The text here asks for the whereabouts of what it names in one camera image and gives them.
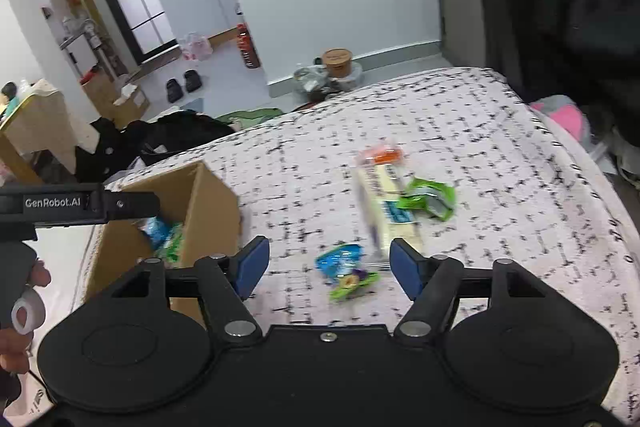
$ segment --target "pair of slippers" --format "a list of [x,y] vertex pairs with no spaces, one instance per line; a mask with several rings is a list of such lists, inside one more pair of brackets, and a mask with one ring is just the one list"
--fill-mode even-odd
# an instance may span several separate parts
[[[184,89],[187,92],[195,91],[202,87],[202,80],[196,70],[189,70],[184,72]],[[170,78],[166,83],[166,99],[169,103],[174,103],[180,100],[184,96],[182,87],[178,84],[175,78]]]

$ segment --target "red bottle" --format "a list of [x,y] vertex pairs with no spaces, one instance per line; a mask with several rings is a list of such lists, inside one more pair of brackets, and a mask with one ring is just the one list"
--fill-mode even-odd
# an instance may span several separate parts
[[236,43],[238,44],[238,49],[240,49],[242,58],[244,58],[245,66],[250,70],[259,68],[260,58],[258,58],[258,54],[255,51],[254,42],[251,39],[251,35],[249,35],[249,29],[244,23],[238,25],[238,37],[236,38]]

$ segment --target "black circular cover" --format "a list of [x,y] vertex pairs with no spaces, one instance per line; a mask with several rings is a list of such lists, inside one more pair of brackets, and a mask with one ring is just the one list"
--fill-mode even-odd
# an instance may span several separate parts
[[57,400],[133,412],[188,388],[209,359],[206,330],[145,300],[90,301],[45,336],[38,368]]
[[515,410],[599,403],[618,368],[610,334],[549,299],[512,299],[472,315],[449,332],[444,350],[472,393]]

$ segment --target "bed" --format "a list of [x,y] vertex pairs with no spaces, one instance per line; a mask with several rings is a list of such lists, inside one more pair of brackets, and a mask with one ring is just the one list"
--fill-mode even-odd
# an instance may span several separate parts
[[[330,303],[314,269],[319,253],[342,242],[373,250],[352,168],[359,151],[392,140],[408,171],[456,188],[451,220],[419,217],[424,254],[446,253],[472,267],[511,257],[588,312],[620,348],[604,406],[631,423],[640,417],[638,233],[604,176],[563,133],[524,105],[499,74],[447,68],[286,114],[130,174],[112,188],[203,160],[239,197],[241,244],[260,234],[271,239],[270,265],[246,302],[263,329],[275,323],[393,328],[410,302],[391,274],[365,295]],[[82,302],[99,238],[100,228],[92,229],[74,272],[71,308]],[[459,318],[484,306],[463,301]]]

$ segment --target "container lid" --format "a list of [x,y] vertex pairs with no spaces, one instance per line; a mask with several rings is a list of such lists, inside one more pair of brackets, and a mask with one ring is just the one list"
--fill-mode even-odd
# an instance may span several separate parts
[[336,48],[328,50],[322,55],[322,61],[325,66],[336,66],[349,62],[353,58],[353,54],[344,48]]

